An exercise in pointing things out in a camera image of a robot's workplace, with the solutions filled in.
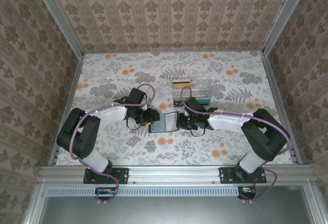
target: metal base plate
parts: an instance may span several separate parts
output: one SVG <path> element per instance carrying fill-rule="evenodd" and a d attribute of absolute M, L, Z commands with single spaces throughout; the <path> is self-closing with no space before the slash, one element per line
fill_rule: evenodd
<path fill-rule="evenodd" d="M 238 184 L 238 183 L 253 184 L 254 183 L 254 177 L 255 177 L 255 180 L 256 180 L 257 184 L 267 182 L 267 178 L 265 176 L 264 169 L 262 169 L 262 168 L 257 168 L 253 172 L 252 177 L 249 177 L 248 179 L 246 179 L 245 182 L 240 182 L 240 180 L 237 179 L 235 167 L 219 168 L 219 172 L 220 172 L 221 184 Z"/>
<path fill-rule="evenodd" d="M 112 176 L 114 176 L 118 183 L 127 184 L 129 179 L 129 169 L 128 168 L 113 168 Z M 104 176 L 98 175 L 91 171 L 90 169 L 86 169 L 83 178 L 84 184 L 115 184 L 115 181 L 106 178 Z"/>

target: gray leaf pattern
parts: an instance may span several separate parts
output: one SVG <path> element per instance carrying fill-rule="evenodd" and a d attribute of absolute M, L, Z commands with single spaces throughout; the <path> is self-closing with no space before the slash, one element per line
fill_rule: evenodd
<path fill-rule="evenodd" d="M 150 83 L 156 90 L 152 107 L 169 113 L 175 111 L 173 78 L 210 83 L 211 107 L 237 113 L 265 108 L 278 119 L 260 54 L 247 51 L 86 54 L 73 108 L 88 111 L 110 105 L 127 96 L 131 88 Z M 149 87 L 141 90 L 152 96 Z M 2 119 L 13 122 L 9 110 L 3 111 Z M 230 131 L 207 130 L 196 138 L 186 130 L 148 133 L 145 126 L 131 131 L 125 121 L 108 124 L 99 131 L 96 147 L 115 165 L 235 164 L 250 149 L 244 135 Z M 290 156 L 280 155 L 273 163 L 290 164 Z M 61 149 L 57 164 L 78 162 Z"/>

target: patterned wallpaper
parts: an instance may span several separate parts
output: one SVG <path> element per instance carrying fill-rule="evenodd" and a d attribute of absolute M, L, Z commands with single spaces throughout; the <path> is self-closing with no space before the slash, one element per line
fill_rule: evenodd
<path fill-rule="evenodd" d="M 286 0 L 56 0 L 87 52 L 261 49 Z"/>
<path fill-rule="evenodd" d="M 19 223 L 27 210 L 75 66 L 42 0 L 0 0 L 0 223 Z"/>
<path fill-rule="evenodd" d="M 300 0 L 269 57 L 303 160 L 328 203 L 328 0 Z"/>

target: cable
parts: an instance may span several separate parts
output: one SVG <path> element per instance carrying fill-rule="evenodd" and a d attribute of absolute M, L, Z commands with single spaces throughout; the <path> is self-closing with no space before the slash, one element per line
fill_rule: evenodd
<path fill-rule="evenodd" d="M 253 185 L 252 188 L 255 188 L 255 193 L 256 193 L 256 178 L 255 178 L 255 176 L 254 176 L 254 185 Z"/>
<path fill-rule="evenodd" d="M 206 130 L 206 128 L 204 128 L 204 131 L 203 131 L 203 134 L 202 134 L 202 135 L 197 135 L 197 136 L 195 136 L 195 135 L 193 134 L 193 130 L 192 130 L 192 129 L 190 129 L 190 133 L 191 133 L 191 135 L 193 135 L 194 137 L 202 137 L 202 136 L 205 134 L 205 130 Z"/>
<path fill-rule="evenodd" d="M 103 110 L 108 110 L 108 109 L 114 109 L 115 107 L 125 107 L 125 106 L 135 106 L 135 107 L 142 107 L 144 105 L 150 105 L 155 97 L 155 89 L 152 85 L 150 84 L 141 84 L 139 85 L 137 88 L 139 89 L 139 87 L 141 86 L 149 86 L 152 88 L 153 90 L 153 96 L 152 98 L 150 98 L 148 101 L 146 101 L 145 103 L 142 103 L 142 104 L 111 104 L 111 105 L 108 105 L 108 106 L 105 106 L 105 107 L 102 107 L 102 108 L 99 108 L 97 110 L 92 110 L 92 111 L 89 111 L 87 112 L 77 123 L 74 131 L 73 131 L 73 134 L 72 134 L 72 137 L 71 137 L 71 141 L 70 141 L 70 145 L 69 145 L 69 153 L 70 153 L 70 156 L 73 160 L 78 160 L 79 159 L 79 162 L 82 163 L 83 165 L 85 165 L 87 168 L 89 168 L 90 170 L 92 170 L 94 173 L 98 174 L 98 175 L 101 175 L 101 176 L 106 176 L 106 177 L 109 177 L 111 178 L 112 180 L 115 181 L 116 183 L 116 191 L 114 192 L 114 194 L 108 199 L 108 201 L 111 201 L 117 194 L 117 191 L 118 191 L 118 188 L 119 188 L 119 184 L 118 184 L 118 181 L 115 177 L 113 177 L 112 175 L 109 175 L 109 174 L 105 174 L 105 173 L 102 173 L 102 172 L 98 172 L 96 171 L 95 169 L 91 168 L 88 164 L 86 164 L 84 161 L 82 161 L 80 158 L 78 158 L 77 156 L 74 156 L 73 154 L 73 145 L 74 145 L 74 140 L 75 140 L 75 136 L 77 134 L 77 130 L 79 129 L 79 127 L 81 126 L 81 124 L 83 123 L 83 121 L 89 116 L 89 115 L 92 115 L 94 113 L 97 113 L 97 112 L 101 112 Z"/>
<path fill-rule="evenodd" d="M 116 194 L 118 193 L 118 189 L 119 189 L 119 183 L 118 183 L 118 180 L 114 177 L 114 176 L 112 176 L 112 175 L 110 175 L 110 174 L 105 174 L 105 173 L 102 173 L 102 172 L 98 172 L 97 170 L 95 170 L 95 169 L 93 169 L 93 168 L 91 168 L 89 165 L 87 165 L 83 160 L 81 160 L 81 159 L 79 159 L 78 160 L 81 164 L 83 164 L 84 166 L 86 166 L 88 169 L 90 169 L 92 172 L 94 172 L 94 173 L 96 173 L 96 174 L 98 174 L 98 175 L 101 175 L 101 176 L 105 176 L 105 177 L 108 177 L 108 178 L 111 178 L 113 181 L 115 181 L 115 184 L 116 184 L 116 186 L 115 186 L 115 192 L 113 193 L 113 195 L 109 198 L 109 199 L 107 199 L 106 200 L 106 202 L 109 202 L 109 201 L 111 201 L 111 200 L 113 200 L 113 198 L 116 196 Z M 98 200 L 98 201 L 102 201 L 102 200 L 100 200 L 99 199 L 99 193 L 100 193 L 101 191 L 98 191 L 97 192 L 97 195 L 96 195 L 96 199 Z"/>
<path fill-rule="evenodd" d="M 130 128 L 129 127 L 129 119 L 130 118 L 127 118 L 127 127 L 128 127 L 128 129 L 130 129 L 131 131 L 135 131 L 135 130 L 138 130 L 141 127 L 141 125 L 139 125 L 139 127 L 137 127 L 137 128 L 134 128 L 134 129 Z"/>
<path fill-rule="evenodd" d="M 146 96 L 146 103 L 147 103 L 147 100 L 148 100 L 148 96 L 147 96 L 147 94 L 145 93 L 145 96 Z"/>
<path fill-rule="evenodd" d="M 246 197 L 246 196 L 244 196 L 244 195 L 242 195 L 242 194 L 239 194 L 241 197 L 245 198 L 245 200 L 247 200 L 247 201 L 249 201 L 249 202 L 260 200 L 261 198 L 263 198 L 264 196 L 266 196 L 266 195 L 268 194 L 268 192 L 272 189 L 272 187 L 274 186 L 274 184 L 276 183 L 276 181 L 277 181 L 277 174 L 276 174 L 274 171 L 272 171 L 272 170 L 270 170 L 270 169 L 266 169 L 266 168 L 263 167 L 263 166 L 262 166 L 261 168 L 263 168 L 264 170 L 266 170 L 266 171 L 268 171 L 268 172 L 274 174 L 275 178 L 274 178 L 274 180 L 272 181 L 272 183 L 271 183 L 271 185 L 269 186 L 269 188 L 268 188 L 268 189 L 267 189 L 267 190 L 266 190 L 261 196 L 259 196 L 259 197 L 256 197 L 256 198 L 254 198 L 254 199 L 248 199 L 248 197 Z"/>
<path fill-rule="evenodd" d="M 155 88 L 154 88 L 151 84 L 143 83 L 143 84 L 139 85 L 139 86 L 137 87 L 137 89 L 139 89 L 139 88 L 142 87 L 142 86 L 149 86 L 149 87 L 151 87 L 151 88 L 153 89 L 153 93 L 154 93 L 154 94 L 153 94 L 152 98 L 149 99 L 149 105 L 150 105 L 150 104 L 152 103 L 154 97 L 155 97 Z"/>

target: clear plastic container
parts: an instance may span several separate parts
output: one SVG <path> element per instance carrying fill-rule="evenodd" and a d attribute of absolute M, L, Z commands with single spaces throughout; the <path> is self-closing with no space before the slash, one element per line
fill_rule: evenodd
<path fill-rule="evenodd" d="M 213 96 L 213 89 L 211 86 L 211 81 L 207 79 L 187 79 L 190 80 L 190 88 L 192 90 L 192 96 L 197 99 L 197 101 L 203 105 L 208 106 L 211 103 L 211 97 Z M 182 107 L 181 89 L 172 88 L 172 99 L 174 107 Z M 182 97 L 186 99 L 190 96 L 188 89 L 184 90 Z"/>

